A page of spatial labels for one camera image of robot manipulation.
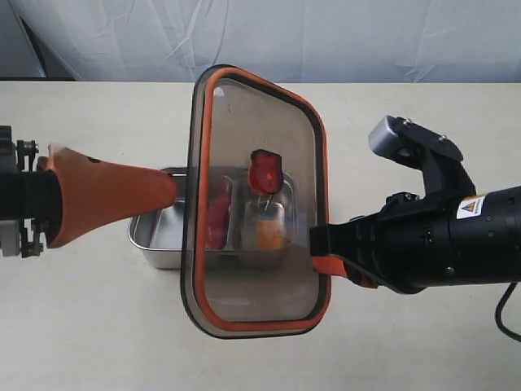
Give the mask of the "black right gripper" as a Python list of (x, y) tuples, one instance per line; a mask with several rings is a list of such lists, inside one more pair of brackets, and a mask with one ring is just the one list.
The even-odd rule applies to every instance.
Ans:
[(309, 231), (313, 268), (363, 288), (384, 286), (399, 294), (449, 286), (452, 197), (419, 198), (401, 192), (382, 209)]

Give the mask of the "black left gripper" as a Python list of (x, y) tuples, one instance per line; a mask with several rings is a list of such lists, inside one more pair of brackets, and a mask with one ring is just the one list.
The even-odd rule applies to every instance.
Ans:
[(33, 140), (14, 141), (1, 127), (1, 255), (38, 257), (84, 234), (176, 199), (167, 172), (97, 160), (52, 143), (37, 158)]

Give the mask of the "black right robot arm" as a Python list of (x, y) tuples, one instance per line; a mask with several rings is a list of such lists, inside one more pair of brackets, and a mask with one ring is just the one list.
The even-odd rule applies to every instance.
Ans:
[(483, 195), (407, 192), (371, 215), (309, 231), (314, 257), (339, 258), (351, 280), (410, 295), (425, 288), (520, 280), (520, 189)]

